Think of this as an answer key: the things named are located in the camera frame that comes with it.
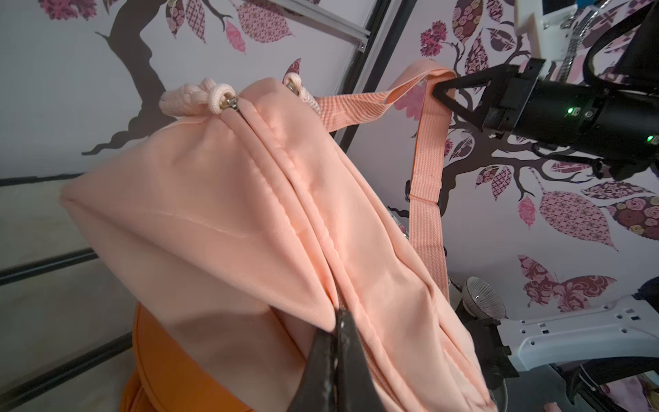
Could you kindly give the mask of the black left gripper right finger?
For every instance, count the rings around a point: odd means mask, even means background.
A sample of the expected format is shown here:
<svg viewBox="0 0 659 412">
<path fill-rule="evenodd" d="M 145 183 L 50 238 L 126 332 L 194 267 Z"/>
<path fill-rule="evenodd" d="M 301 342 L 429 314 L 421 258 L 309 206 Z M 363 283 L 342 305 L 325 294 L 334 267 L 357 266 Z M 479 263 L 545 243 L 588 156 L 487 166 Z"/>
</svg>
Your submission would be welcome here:
<svg viewBox="0 0 659 412">
<path fill-rule="evenodd" d="M 384 405 L 376 391 L 360 333 L 350 311 L 336 314 L 337 365 L 336 401 L 342 412 L 383 412 Z"/>
</svg>

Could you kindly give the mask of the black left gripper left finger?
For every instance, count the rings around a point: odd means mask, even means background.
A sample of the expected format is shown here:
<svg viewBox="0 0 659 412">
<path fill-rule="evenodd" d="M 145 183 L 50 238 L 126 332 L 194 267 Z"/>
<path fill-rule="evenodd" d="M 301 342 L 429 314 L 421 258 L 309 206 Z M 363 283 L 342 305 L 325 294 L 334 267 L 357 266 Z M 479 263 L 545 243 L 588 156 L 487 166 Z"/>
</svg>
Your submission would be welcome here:
<svg viewBox="0 0 659 412">
<path fill-rule="evenodd" d="M 287 412 L 337 412 L 336 369 L 339 312 L 335 312 L 336 329 L 317 328 L 307 357 L 299 387 Z"/>
</svg>

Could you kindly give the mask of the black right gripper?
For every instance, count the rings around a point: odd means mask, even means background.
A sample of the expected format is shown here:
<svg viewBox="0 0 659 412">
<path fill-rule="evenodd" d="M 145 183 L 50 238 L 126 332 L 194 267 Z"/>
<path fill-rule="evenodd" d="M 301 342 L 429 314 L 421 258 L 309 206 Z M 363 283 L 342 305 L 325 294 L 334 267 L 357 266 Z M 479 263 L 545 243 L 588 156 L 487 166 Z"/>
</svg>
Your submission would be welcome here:
<svg viewBox="0 0 659 412">
<path fill-rule="evenodd" d="M 616 136 L 605 125 L 605 108 L 614 95 L 606 89 L 542 80 L 544 65 L 537 58 L 523 70 L 497 65 L 438 82 L 432 93 L 479 131 L 513 134 L 590 155 L 616 155 Z M 448 95 L 450 90 L 478 88 L 485 90 L 473 110 Z"/>
</svg>

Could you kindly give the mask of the light orange fanny pack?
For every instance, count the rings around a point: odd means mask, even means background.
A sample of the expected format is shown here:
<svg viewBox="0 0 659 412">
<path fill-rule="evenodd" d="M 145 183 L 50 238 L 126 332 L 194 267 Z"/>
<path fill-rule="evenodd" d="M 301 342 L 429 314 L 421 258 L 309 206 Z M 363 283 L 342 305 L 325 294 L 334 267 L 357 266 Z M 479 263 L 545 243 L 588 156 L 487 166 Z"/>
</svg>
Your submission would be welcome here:
<svg viewBox="0 0 659 412">
<path fill-rule="evenodd" d="M 142 305 L 132 330 L 135 371 L 120 401 L 121 411 L 250 411 L 212 379 Z"/>
</svg>

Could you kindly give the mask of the pink fanny pack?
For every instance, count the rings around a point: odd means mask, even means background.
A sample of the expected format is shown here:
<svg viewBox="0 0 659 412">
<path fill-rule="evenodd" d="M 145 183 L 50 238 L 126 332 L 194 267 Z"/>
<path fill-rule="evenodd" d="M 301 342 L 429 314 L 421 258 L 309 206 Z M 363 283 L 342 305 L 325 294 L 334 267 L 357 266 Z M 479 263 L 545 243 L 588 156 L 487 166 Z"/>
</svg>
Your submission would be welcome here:
<svg viewBox="0 0 659 412">
<path fill-rule="evenodd" d="M 333 132 L 410 89 L 454 78 L 432 60 L 382 93 L 314 98 L 300 77 L 236 93 L 168 92 L 175 122 L 68 183 L 63 207 L 108 269 L 250 411 L 285 411 L 317 328 L 351 312 L 384 411 L 494 411 L 451 307 L 441 213 L 451 111 L 425 94 L 403 231 Z"/>
</svg>

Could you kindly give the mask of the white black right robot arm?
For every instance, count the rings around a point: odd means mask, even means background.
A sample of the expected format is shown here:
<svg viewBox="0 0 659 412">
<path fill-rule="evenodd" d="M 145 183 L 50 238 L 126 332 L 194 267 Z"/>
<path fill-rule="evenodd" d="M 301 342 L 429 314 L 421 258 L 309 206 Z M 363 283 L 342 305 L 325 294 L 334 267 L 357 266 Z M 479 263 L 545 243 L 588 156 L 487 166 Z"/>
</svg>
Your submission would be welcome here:
<svg viewBox="0 0 659 412">
<path fill-rule="evenodd" d="M 525 68 L 530 34 L 512 28 L 532 1 L 435 1 L 444 46 L 439 63 L 468 75 L 508 63 Z M 609 1 L 565 62 L 547 80 L 585 86 L 586 54 L 614 23 L 651 1 Z M 531 153 L 528 138 L 489 137 L 465 120 L 451 123 L 440 207 L 449 275 L 471 276 L 500 294 L 508 316 L 534 317 L 594 308 L 658 276 L 658 171 L 614 180 L 591 167 Z"/>
</svg>

